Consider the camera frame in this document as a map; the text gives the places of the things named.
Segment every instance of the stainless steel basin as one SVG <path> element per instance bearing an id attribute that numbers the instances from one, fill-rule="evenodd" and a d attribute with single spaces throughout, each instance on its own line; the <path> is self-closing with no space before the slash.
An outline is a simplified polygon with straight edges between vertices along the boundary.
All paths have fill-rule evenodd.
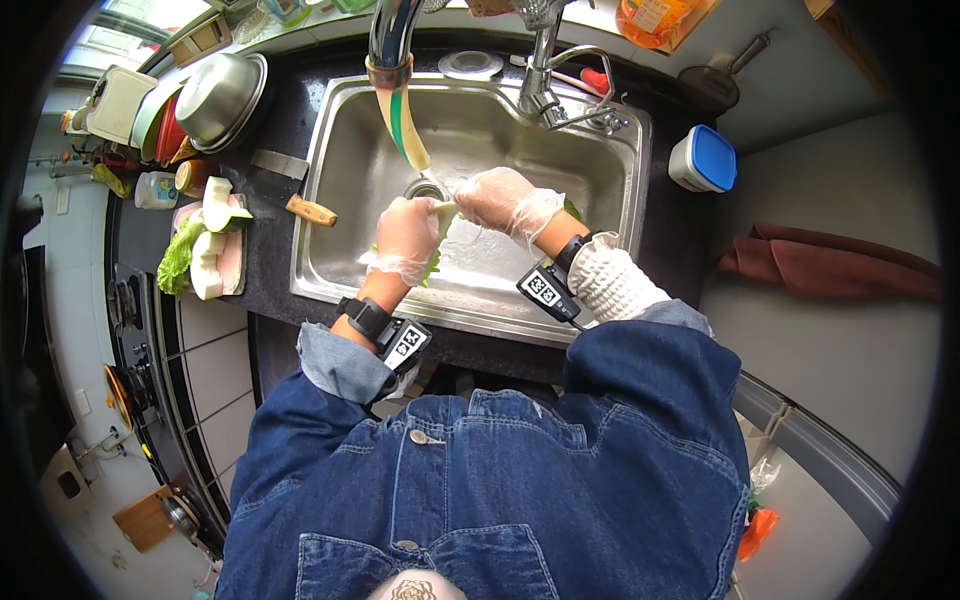
<path id="1" fill-rule="evenodd" d="M 587 125 L 547 132 L 518 116 L 519 85 L 414 76 L 411 109 L 436 179 L 453 190 L 480 171 L 513 167 L 538 187 L 565 192 L 591 229 L 618 231 L 620 247 L 636 259 L 649 163 L 647 114 L 618 106 L 631 125 L 612 137 Z M 554 89 L 571 116 L 595 100 L 558 84 Z M 329 83 L 308 160 L 304 198 L 339 219 L 335 228 L 297 219 L 290 291 L 336 302 L 356 294 L 366 276 L 380 212 L 421 177 L 400 156 L 363 76 Z M 575 337 L 570 325 L 516 290 L 534 258 L 507 236 L 456 219 L 441 253 L 440 271 L 427 287 L 410 292 L 398 316 L 546 346 L 563 347 Z M 589 320 L 589 314 L 577 319 Z"/>

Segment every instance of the mesh net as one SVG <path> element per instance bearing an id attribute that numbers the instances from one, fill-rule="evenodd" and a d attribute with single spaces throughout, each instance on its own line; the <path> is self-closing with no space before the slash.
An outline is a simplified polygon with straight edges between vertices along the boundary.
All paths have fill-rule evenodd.
<path id="1" fill-rule="evenodd" d="M 424 0 L 424 12 L 436 12 L 450 0 Z M 545 29 L 557 21 L 557 13 L 574 0 L 467 0 L 470 12 L 488 16 L 516 12 L 527 31 Z"/>

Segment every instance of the wooden knife handle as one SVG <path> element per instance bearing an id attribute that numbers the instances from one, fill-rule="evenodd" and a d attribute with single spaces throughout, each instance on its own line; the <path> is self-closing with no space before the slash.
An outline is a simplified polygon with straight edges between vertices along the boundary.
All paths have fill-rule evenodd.
<path id="1" fill-rule="evenodd" d="M 310 203 L 300 197 L 300 194 L 294 194 L 287 203 L 287 210 L 299 215 L 310 223 L 332 228 L 337 223 L 337 213 L 326 206 Z"/>

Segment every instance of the granite countertop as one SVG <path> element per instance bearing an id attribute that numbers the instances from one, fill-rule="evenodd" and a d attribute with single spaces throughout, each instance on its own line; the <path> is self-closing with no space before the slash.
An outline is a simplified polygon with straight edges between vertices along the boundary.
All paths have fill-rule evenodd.
<path id="1" fill-rule="evenodd" d="M 437 61 L 451 50 L 482 49 L 504 58 L 504 74 L 521 79 L 522 69 L 509 64 L 510 54 L 530 52 L 530 39 L 478 32 L 418 32 L 414 36 L 415 70 L 435 72 Z M 247 195 L 254 220 L 246 233 L 246 283 L 240 296 L 223 300 L 247 310 L 300 324 L 304 320 L 331 325 L 334 306 L 289 292 L 295 216 L 284 206 L 300 191 L 300 181 L 250 166 L 257 149 L 307 158 L 326 83 L 333 78 L 364 74 L 366 38 L 354 37 L 314 46 L 270 61 L 271 98 L 258 107 L 245 138 L 212 156 L 234 193 Z M 599 60 L 585 57 L 583 66 L 602 70 Z M 581 66 L 565 64 L 578 75 Z M 686 106 L 676 80 L 661 73 L 614 61 L 617 97 L 646 110 L 653 122 L 649 191 L 637 264 L 671 296 L 696 307 L 708 268 L 708 245 L 715 195 L 687 192 L 667 175 L 674 144 L 707 115 Z M 180 204 L 194 199 L 181 198 Z M 156 272 L 169 240 L 170 211 L 139 210 L 125 203 L 117 237 L 117 259 L 148 273 Z M 424 355 L 452 365 L 526 380 L 560 383 L 564 351 L 456 331 L 431 325 L 433 341 Z"/>

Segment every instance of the person's left hand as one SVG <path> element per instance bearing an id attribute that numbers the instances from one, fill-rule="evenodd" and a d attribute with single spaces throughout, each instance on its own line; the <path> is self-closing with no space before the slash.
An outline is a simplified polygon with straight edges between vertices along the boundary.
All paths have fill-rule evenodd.
<path id="1" fill-rule="evenodd" d="M 433 198 L 394 199 L 376 224 L 376 258 L 367 273 L 398 273 L 406 285 L 420 285 L 440 242 L 439 204 Z"/>

